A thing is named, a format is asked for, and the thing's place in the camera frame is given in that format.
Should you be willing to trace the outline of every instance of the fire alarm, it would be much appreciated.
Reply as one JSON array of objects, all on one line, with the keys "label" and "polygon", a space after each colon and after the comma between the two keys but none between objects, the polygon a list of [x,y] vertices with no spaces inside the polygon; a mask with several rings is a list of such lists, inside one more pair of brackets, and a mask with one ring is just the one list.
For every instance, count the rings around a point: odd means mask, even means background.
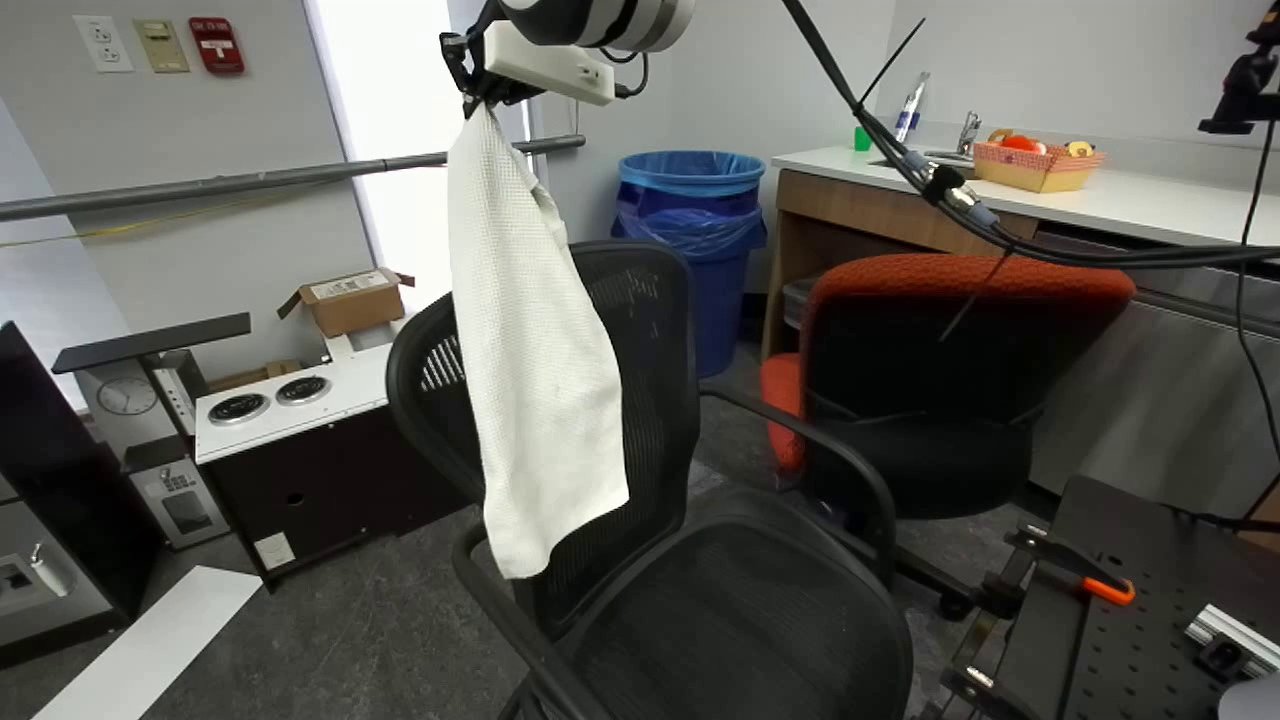
[{"label": "fire alarm", "polygon": [[234,46],[234,28],[225,15],[190,15],[189,21],[194,52],[209,77],[244,77],[244,52]]}]

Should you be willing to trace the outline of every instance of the mesh chair back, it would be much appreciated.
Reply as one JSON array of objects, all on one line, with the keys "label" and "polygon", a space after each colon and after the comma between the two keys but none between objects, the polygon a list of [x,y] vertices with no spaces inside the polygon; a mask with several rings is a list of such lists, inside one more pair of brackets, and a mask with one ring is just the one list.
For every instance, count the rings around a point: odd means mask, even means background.
[{"label": "mesh chair back", "polygon": [[[610,571],[682,526],[698,423],[682,260],[657,245],[577,245],[571,260],[618,359],[630,500],[571,534],[546,571],[515,588],[546,638],[559,638],[563,620]],[[389,408],[433,474],[470,500],[483,496],[450,296],[398,330],[389,359]]]}]

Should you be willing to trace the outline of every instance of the orange chair cushion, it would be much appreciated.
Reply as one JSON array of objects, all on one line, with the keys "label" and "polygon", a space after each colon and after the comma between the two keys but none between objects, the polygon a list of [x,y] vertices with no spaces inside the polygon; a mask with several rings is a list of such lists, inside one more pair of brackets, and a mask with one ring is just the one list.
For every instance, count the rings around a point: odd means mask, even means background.
[{"label": "orange chair cushion", "polygon": [[[761,365],[761,399],[787,416],[805,416],[805,379],[799,379],[799,353],[768,358]],[[768,454],[785,485],[799,482],[805,441],[778,423],[768,423]]]},{"label": "orange chair cushion", "polygon": [[1065,269],[1065,263],[1040,263],[1025,256],[1003,260],[996,276],[991,269],[996,269],[996,256],[908,252],[908,256],[849,260],[820,276],[815,294],[808,296],[805,330],[813,311],[837,296],[925,301],[925,296],[967,296],[985,289],[985,296],[1020,296],[1020,301],[1074,306],[1074,309],[1079,306],[1122,309],[1133,296],[1133,280],[1112,269]]}]

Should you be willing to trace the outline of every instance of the trash bin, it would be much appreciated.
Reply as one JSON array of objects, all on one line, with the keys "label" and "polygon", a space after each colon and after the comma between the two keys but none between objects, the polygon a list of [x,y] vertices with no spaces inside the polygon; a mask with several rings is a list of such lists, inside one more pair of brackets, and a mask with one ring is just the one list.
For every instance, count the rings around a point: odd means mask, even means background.
[{"label": "trash bin", "polygon": [[761,176],[762,165],[737,152],[644,152],[618,170],[610,238],[688,260],[698,375],[732,359],[746,256],[762,245]]}]

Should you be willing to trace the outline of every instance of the white towel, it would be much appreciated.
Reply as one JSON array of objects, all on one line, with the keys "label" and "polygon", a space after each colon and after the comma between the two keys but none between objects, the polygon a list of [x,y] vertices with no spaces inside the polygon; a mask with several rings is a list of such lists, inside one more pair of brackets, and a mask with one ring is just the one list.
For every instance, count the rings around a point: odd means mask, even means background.
[{"label": "white towel", "polygon": [[555,201],[478,110],[449,152],[450,306],[508,581],[626,506],[618,372]]}]

